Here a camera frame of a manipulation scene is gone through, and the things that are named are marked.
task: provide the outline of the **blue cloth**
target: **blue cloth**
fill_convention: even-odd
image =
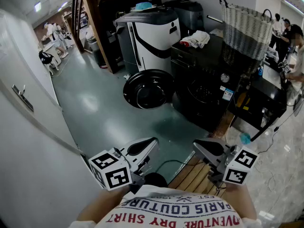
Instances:
[[[136,4],[136,7],[135,9],[136,10],[145,10],[145,9],[148,9],[148,8],[152,8],[152,3],[150,2],[140,2],[140,3],[137,3]]]
[[[240,135],[242,144],[249,144],[251,142],[250,135],[248,133],[242,133]]]

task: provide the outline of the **white door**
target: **white door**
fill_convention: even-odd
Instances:
[[[37,128],[62,145],[78,151],[61,108],[50,99],[26,67],[12,36],[13,32],[22,32],[18,31],[18,25],[10,16],[0,11],[0,90]],[[34,112],[13,91],[13,85],[20,91],[26,86],[24,97],[33,105]]]

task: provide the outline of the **person in black shirt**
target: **person in black shirt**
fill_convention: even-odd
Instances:
[[[290,44],[290,21],[288,19],[284,20],[284,26],[285,26],[285,30],[282,33],[282,35],[280,36],[281,40],[280,40],[280,47],[279,47],[279,61],[278,63],[282,62],[285,59],[285,56],[288,52],[288,47]]]

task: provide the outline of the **green floor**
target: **green floor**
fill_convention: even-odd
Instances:
[[[129,105],[123,96],[124,68],[113,75],[76,48],[69,51],[59,68],[63,70],[52,77],[54,88],[72,136],[88,158],[135,139],[157,137],[160,146],[150,161],[152,172],[164,161],[188,160],[193,155],[192,141],[208,134],[170,104],[153,110]],[[170,162],[159,173],[170,182],[181,167]]]

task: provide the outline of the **blue bottle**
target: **blue bottle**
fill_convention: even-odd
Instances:
[[[261,67],[259,68],[259,70],[258,70],[258,75],[259,75],[259,76],[262,76],[262,75],[263,75],[263,70],[264,70],[264,68],[263,68],[263,66],[261,66]]]

